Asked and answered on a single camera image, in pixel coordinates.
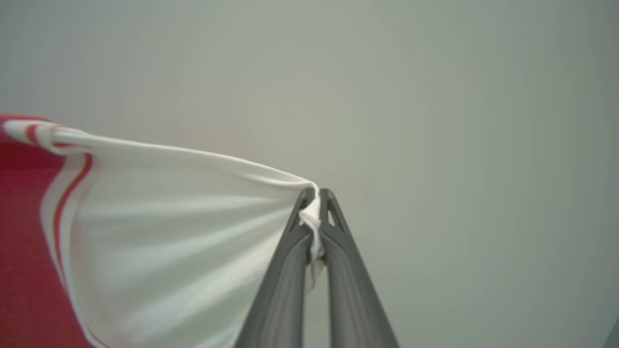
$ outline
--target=white background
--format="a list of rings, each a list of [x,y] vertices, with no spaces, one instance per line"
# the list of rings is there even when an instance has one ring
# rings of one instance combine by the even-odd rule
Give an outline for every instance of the white background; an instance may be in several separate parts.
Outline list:
[[[402,347],[619,316],[612,0],[0,2],[0,112],[329,187]],[[328,346],[326,277],[306,347]]]

